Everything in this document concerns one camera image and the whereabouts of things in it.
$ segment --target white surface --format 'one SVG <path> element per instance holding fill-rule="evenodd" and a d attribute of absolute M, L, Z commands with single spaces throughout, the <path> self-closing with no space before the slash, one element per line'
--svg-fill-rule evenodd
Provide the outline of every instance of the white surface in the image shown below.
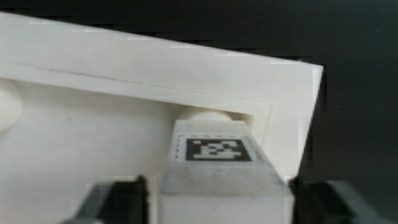
<path fill-rule="evenodd" d="M 227 161 L 187 160 L 191 139 L 239 140 L 250 161 L 239 161 L 237 157 Z M 291 216 L 292 195 L 244 123 L 177 121 L 161 178 L 159 224 L 289 224 Z"/>
<path fill-rule="evenodd" d="M 298 171 L 321 66 L 0 13 L 0 77 L 253 115 L 280 176 Z"/>
<path fill-rule="evenodd" d="M 0 133 L 0 224 L 58 224 L 99 181 L 143 174 L 155 183 L 182 107 L 36 84 L 17 86 L 22 117 Z"/>
<path fill-rule="evenodd" d="M 22 112 L 20 94 L 12 80 L 0 79 L 0 132 L 15 124 Z"/>

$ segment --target white object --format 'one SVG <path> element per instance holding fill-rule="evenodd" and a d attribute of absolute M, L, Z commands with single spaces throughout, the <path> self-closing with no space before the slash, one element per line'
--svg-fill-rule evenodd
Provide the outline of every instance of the white object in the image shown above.
<path fill-rule="evenodd" d="M 0 77 L 244 114 L 283 179 L 321 66 L 0 13 Z"/>
<path fill-rule="evenodd" d="M 0 132 L 13 125 L 22 112 L 20 94 L 12 80 L 0 79 Z"/>
<path fill-rule="evenodd" d="M 230 116 L 225 111 L 211 110 L 205 108 L 187 107 L 179 115 L 179 120 L 216 120 L 230 121 Z"/>
<path fill-rule="evenodd" d="M 159 224 L 289 224 L 292 196 L 241 121 L 177 121 Z"/>

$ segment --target white cylinder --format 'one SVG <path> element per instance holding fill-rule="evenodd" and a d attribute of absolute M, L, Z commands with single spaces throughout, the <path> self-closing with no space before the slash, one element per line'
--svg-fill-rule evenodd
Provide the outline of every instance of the white cylinder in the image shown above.
<path fill-rule="evenodd" d="M 187 107 L 179 115 L 177 120 L 218 120 L 230 121 L 230 117 L 225 111 Z"/>
<path fill-rule="evenodd" d="M 0 79 L 0 131 L 3 131 L 20 118 L 22 100 L 12 80 Z"/>

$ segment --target black background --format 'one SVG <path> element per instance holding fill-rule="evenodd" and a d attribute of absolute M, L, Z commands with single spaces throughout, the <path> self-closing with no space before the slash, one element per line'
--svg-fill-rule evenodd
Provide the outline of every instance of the black background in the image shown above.
<path fill-rule="evenodd" d="M 346 180 L 398 221 L 395 0 L 1 0 L 0 8 L 322 65 L 299 179 Z"/>

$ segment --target qr code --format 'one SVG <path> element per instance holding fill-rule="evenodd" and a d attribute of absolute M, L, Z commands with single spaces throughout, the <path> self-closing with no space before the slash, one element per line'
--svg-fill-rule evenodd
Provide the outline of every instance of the qr code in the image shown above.
<path fill-rule="evenodd" d="M 237 139 L 186 139 L 186 161 L 251 161 Z"/>

